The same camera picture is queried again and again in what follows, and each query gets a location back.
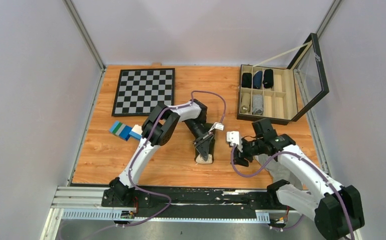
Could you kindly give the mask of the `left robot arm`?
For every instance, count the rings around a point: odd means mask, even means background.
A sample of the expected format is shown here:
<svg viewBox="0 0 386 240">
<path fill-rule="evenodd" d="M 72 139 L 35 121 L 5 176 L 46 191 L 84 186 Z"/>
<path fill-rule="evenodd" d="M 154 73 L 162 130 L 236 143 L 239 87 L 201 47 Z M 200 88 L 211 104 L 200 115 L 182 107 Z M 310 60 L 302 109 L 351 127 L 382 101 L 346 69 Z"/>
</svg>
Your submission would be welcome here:
<svg viewBox="0 0 386 240">
<path fill-rule="evenodd" d="M 109 183 L 103 198 L 113 204 L 127 207 L 134 200 L 135 186 L 155 152 L 171 138 L 176 126 L 184 122 L 192 135 L 198 156 L 196 160 L 211 163 L 215 133 L 205 127 L 208 107 L 197 99 L 181 105 L 157 104 L 143 123 L 139 146 L 127 167 Z"/>
</svg>

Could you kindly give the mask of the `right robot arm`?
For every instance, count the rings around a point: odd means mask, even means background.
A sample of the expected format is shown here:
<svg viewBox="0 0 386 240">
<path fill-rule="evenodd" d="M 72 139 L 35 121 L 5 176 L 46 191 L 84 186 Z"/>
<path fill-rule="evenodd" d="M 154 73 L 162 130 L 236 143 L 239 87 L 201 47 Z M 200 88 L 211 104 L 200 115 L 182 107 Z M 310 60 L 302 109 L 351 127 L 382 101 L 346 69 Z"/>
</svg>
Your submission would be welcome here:
<svg viewBox="0 0 386 240">
<path fill-rule="evenodd" d="M 314 164 L 287 134 L 279 135 L 267 118 L 252 123 L 255 138 L 246 140 L 238 131 L 229 131 L 226 141 L 231 147 L 231 165 L 247 167 L 255 156 L 266 155 L 261 172 L 270 162 L 287 168 L 308 191 L 280 179 L 267 186 L 267 204 L 274 209 L 291 207 L 316 225 L 327 240 L 353 240 L 354 232 L 365 225 L 360 192 L 353 185 L 345 186 Z"/>
</svg>

